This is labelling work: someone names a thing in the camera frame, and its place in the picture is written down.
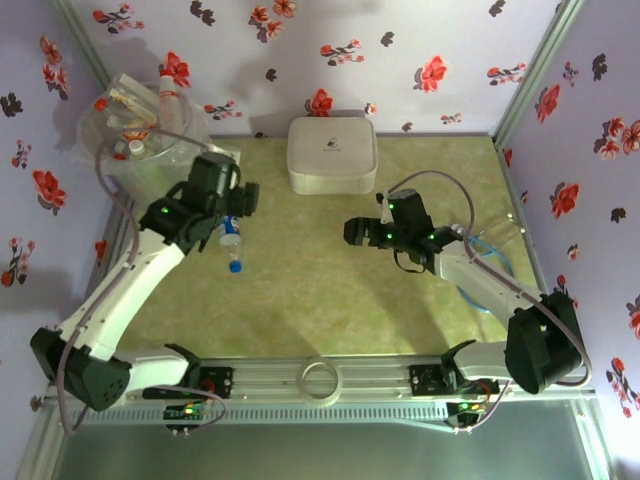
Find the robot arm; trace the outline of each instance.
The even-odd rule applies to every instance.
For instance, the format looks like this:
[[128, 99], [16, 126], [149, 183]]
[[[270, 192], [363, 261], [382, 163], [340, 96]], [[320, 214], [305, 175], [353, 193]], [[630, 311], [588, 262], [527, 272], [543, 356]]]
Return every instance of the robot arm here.
[[385, 207], [383, 220], [349, 220], [344, 228], [347, 243], [362, 245], [364, 238], [369, 238], [369, 246], [393, 250], [398, 266], [397, 254], [408, 254], [423, 272], [461, 287], [507, 330], [506, 344], [471, 340], [442, 356], [442, 377], [452, 390], [470, 380], [493, 378], [513, 379], [535, 394], [580, 366], [581, 356], [575, 345], [530, 300], [553, 312], [581, 340], [571, 299], [560, 292], [544, 295], [480, 258], [472, 261], [462, 236], [449, 227], [434, 228], [415, 190], [400, 190], [387, 198], [379, 195], [378, 201]]
[[158, 385], [190, 385], [199, 361], [177, 345], [135, 356], [116, 351], [129, 323], [160, 281], [199, 243], [202, 251], [225, 215], [249, 216], [259, 186], [231, 188], [240, 171], [229, 157], [205, 152], [196, 158], [186, 182], [151, 204], [140, 221], [137, 255], [130, 249], [87, 301], [52, 332], [39, 329], [31, 339], [40, 366], [54, 381], [62, 352], [89, 307], [103, 298], [82, 327], [65, 372], [65, 390], [95, 411], [115, 404], [127, 392]]

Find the blue bottle cap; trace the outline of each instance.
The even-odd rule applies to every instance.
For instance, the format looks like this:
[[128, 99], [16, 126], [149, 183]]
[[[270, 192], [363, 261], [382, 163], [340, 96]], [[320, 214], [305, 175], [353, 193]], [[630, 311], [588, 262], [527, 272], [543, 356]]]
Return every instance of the blue bottle cap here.
[[240, 273], [242, 271], [242, 263], [239, 260], [229, 262], [229, 270], [231, 270], [231, 273]]

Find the floral wallpaper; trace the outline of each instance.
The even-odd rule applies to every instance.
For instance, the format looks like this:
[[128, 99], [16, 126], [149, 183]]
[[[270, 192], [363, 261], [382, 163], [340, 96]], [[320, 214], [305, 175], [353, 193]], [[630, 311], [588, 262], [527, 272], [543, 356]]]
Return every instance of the floral wallpaper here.
[[501, 147], [546, 288], [574, 300], [622, 478], [640, 478], [640, 4], [616, 5], [585, 3]]
[[[124, 25], [125, 13], [109, 13], [111, 26]], [[78, 307], [108, 248], [99, 242], [109, 199], [73, 161], [77, 119], [100, 89], [71, 40], [47, 2], [18, 2], [0, 16], [0, 478], [8, 480], [47, 384], [29, 340]]]
[[179, 59], [177, 83], [215, 134], [258, 138], [309, 114], [366, 115], [389, 134], [493, 133], [559, 3], [58, 1], [110, 74], [157, 82]]

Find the clear plastic bin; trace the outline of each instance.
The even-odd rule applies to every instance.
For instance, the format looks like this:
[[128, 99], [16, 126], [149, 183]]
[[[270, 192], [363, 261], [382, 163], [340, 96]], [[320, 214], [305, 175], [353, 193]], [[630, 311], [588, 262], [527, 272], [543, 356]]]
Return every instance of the clear plastic bin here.
[[[132, 102], [136, 111], [132, 112], [124, 103], [114, 100], [109, 95], [114, 90]], [[147, 113], [145, 125], [150, 123], [149, 112], [151, 116], [159, 116], [159, 97], [156, 92], [157, 87], [142, 87], [127, 75], [118, 74], [105, 93], [97, 99], [107, 100], [109, 114], [91, 105], [78, 121], [81, 162], [93, 169], [95, 153], [106, 138], [108, 142], [102, 154], [102, 171], [129, 194], [136, 204], [137, 214], [144, 213], [152, 202], [166, 195], [176, 183], [186, 180], [193, 160], [200, 152], [198, 146], [181, 140], [176, 140], [163, 150], [160, 146], [161, 135], [149, 133], [143, 140], [147, 148], [146, 155], [123, 158], [121, 149], [123, 145], [127, 145], [127, 140], [115, 135], [114, 131], [126, 128], [131, 118], [140, 118], [136, 112]], [[204, 109], [180, 94], [178, 97], [184, 119], [184, 128], [180, 133], [203, 143], [210, 143]], [[119, 117], [122, 121], [114, 127], [114, 122], [109, 121], [109, 117]]]

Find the blue tube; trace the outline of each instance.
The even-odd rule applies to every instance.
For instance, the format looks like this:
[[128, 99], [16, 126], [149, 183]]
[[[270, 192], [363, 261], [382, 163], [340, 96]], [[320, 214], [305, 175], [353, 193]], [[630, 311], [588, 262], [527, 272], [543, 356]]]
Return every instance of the blue tube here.
[[[511, 262], [509, 261], [509, 259], [507, 257], [505, 257], [505, 255], [496, 250], [495, 248], [493, 248], [491, 245], [489, 245], [487, 242], [484, 242], [482, 240], [480, 240], [478, 237], [469, 237], [470, 243], [471, 245], [473, 245], [474, 243], [477, 243], [478, 245], [484, 247], [487, 249], [486, 253], [482, 254], [482, 258], [488, 258], [491, 257], [492, 255], [496, 255], [501, 261], [502, 263], [504, 263], [506, 269], [507, 269], [507, 273], [509, 275], [511, 275], [513, 277], [513, 267], [511, 265]], [[467, 293], [462, 290], [460, 287], [458, 287], [458, 292], [460, 292], [460, 295], [462, 295], [462, 298], [464, 298], [466, 300], [466, 302], [471, 305], [473, 308], [480, 310], [481, 312], [484, 313], [491, 313], [489, 310], [487, 310], [486, 308], [484, 308], [482, 305], [478, 305], [476, 302], [474, 302], [471, 297], [469, 297], [469, 295], [467, 295]]]

